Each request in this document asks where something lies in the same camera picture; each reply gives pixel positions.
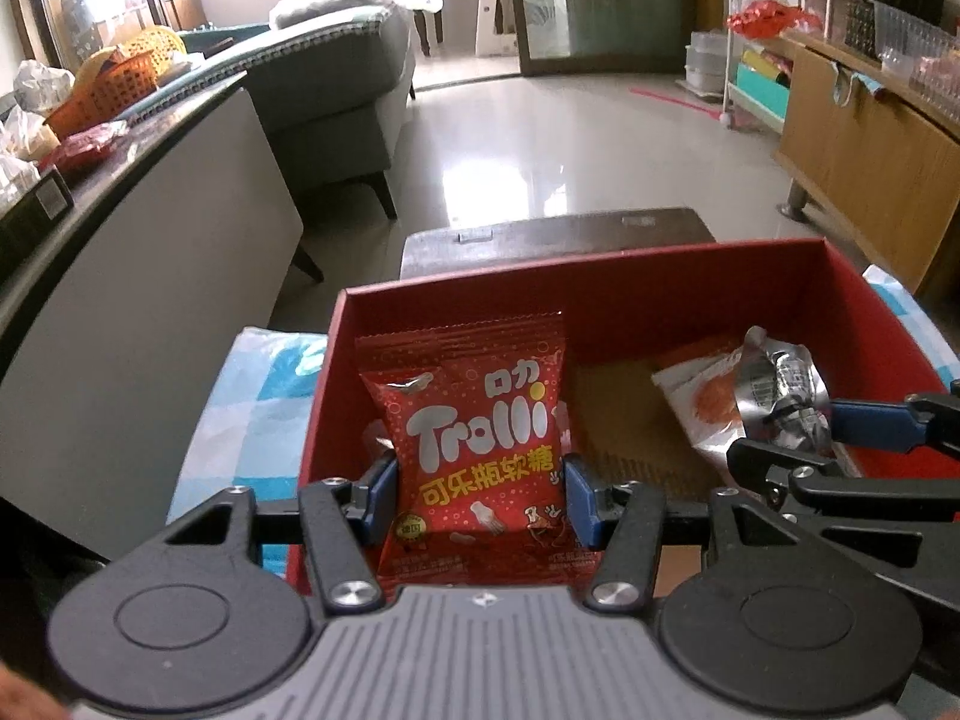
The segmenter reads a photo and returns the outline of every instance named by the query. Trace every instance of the cabinet leg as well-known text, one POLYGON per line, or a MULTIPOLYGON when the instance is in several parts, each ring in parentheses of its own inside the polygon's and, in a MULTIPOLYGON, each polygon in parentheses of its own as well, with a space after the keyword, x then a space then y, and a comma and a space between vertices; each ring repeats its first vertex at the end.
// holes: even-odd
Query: cabinet leg
POLYGON ((803 209, 810 200, 810 195, 806 193, 800 184, 796 181, 790 182, 790 194, 787 196, 786 203, 776 206, 776 210, 786 218, 794 221, 808 221, 803 209))

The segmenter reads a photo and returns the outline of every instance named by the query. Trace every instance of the teal box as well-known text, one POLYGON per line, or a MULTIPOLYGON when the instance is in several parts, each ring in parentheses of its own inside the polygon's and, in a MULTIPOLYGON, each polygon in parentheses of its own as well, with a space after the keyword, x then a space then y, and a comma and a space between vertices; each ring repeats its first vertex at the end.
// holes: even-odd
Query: teal box
POLYGON ((736 71, 736 85, 781 119, 786 119, 786 104, 790 100, 790 90, 785 86, 767 79, 742 63, 736 71))

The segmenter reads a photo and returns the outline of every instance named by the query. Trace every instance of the white easel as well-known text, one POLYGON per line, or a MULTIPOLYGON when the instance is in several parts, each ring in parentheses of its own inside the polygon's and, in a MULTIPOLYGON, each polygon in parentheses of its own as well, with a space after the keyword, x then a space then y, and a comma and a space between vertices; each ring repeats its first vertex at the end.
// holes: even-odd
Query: white easel
POLYGON ((476 55, 517 55, 517 35, 496 33, 496 0, 480 0, 477 6, 476 55))

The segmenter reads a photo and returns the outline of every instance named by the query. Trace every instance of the gray sofa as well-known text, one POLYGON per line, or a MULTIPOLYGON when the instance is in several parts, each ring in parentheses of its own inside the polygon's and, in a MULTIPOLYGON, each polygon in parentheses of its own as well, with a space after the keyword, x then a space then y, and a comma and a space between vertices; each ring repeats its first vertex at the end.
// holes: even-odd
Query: gray sofa
POLYGON ((365 5, 267 30, 128 109, 135 124, 178 100, 246 71, 244 85, 290 193, 362 181, 384 212, 397 209, 384 172, 392 164, 412 94, 416 58, 408 11, 365 5))

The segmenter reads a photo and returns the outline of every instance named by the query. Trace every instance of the orange basket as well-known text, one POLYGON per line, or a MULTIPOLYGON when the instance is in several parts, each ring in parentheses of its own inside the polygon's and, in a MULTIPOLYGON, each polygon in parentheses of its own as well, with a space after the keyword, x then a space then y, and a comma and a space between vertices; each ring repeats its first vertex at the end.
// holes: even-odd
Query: orange basket
POLYGON ((47 124, 62 140, 109 122, 157 90, 157 71, 150 53, 128 59, 80 89, 50 114, 47 124))
POLYGON ((157 77, 162 76, 170 69, 171 52, 186 53, 186 46, 184 41, 181 40, 181 36, 176 34, 169 26, 159 25, 148 26, 141 33, 123 43, 122 47, 128 56, 150 52, 157 77))

